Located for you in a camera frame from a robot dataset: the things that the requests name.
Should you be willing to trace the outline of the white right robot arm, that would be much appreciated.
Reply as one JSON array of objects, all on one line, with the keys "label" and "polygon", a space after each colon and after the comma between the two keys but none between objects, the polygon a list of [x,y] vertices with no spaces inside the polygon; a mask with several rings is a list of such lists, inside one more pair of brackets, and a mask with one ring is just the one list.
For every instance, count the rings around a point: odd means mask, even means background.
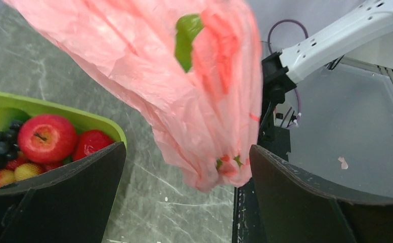
[{"label": "white right robot arm", "polygon": [[323,65],[393,32],[393,1],[365,1],[300,43],[261,62],[262,101],[284,103],[285,94]]}]

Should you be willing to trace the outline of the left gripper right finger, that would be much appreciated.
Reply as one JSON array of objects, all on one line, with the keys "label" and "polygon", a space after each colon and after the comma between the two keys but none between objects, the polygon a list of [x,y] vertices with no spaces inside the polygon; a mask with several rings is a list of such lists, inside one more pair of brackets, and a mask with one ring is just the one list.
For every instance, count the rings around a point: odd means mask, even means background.
[{"label": "left gripper right finger", "polygon": [[258,145],[250,165],[269,242],[393,242],[393,198],[351,189]]}]

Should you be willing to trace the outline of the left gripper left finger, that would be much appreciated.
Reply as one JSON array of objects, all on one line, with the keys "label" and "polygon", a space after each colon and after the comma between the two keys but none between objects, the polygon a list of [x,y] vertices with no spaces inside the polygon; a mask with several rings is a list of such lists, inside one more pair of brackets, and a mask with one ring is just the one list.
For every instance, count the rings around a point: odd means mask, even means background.
[{"label": "left gripper left finger", "polygon": [[0,188],[0,242],[101,242],[121,180],[126,147]]}]

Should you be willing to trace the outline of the pink plastic bag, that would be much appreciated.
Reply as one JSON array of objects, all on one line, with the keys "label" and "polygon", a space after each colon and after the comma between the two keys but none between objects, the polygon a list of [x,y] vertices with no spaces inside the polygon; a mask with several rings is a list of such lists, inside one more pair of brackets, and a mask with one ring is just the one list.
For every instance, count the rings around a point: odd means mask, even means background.
[{"label": "pink plastic bag", "polygon": [[200,191],[252,176],[261,41],[246,1],[8,1],[138,110],[166,163]]}]

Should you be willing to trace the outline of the large red apple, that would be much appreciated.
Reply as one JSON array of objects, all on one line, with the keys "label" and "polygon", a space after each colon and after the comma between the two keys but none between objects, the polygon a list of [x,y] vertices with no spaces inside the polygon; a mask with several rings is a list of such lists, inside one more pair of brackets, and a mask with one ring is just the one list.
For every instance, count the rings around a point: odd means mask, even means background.
[{"label": "large red apple", "polygon": [[18,133],[18,145],[32,162],[51,164],[64,160],[78,141],[73,124],[54,114],[41,114],[30,118]]}]

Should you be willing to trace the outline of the green plastic fruit tray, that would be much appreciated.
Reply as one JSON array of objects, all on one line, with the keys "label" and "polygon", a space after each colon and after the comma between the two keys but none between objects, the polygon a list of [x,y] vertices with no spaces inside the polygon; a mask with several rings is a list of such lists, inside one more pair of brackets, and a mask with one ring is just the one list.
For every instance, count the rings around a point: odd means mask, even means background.
[{"label": "green plastic fruit tray", "polygon": [[61,115],[70,120],[78,132],[101,130],[116,142],[122,141],[127,147],[127,140],[122,128],[114,121],[87,111],[41,99],[0,92],[0,108],[18,108],[31,116],[49,113]]}]

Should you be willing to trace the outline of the dark grape bunch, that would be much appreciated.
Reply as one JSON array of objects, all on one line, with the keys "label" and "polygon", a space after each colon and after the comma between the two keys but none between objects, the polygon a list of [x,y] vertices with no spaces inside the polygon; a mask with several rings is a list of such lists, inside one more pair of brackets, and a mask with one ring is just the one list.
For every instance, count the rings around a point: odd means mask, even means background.
[{"label": "dark grape bunch", "polygon": [[13,171],[17,166],[26,162],[17,141],[18,133],[23,124],[23,121],[13,120],[8,129],[0,131],[0,170]]}]

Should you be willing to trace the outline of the small red apple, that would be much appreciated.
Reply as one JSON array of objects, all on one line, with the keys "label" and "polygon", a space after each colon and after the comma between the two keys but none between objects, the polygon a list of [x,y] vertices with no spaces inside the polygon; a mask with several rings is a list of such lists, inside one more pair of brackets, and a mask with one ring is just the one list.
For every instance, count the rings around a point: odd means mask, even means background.
[{"label": "small red apple", "polygon": [[114,140],[101,130],[85,131],[79,136],[77,145],[71,156],[72,160],[82,159],[113,143]]}]

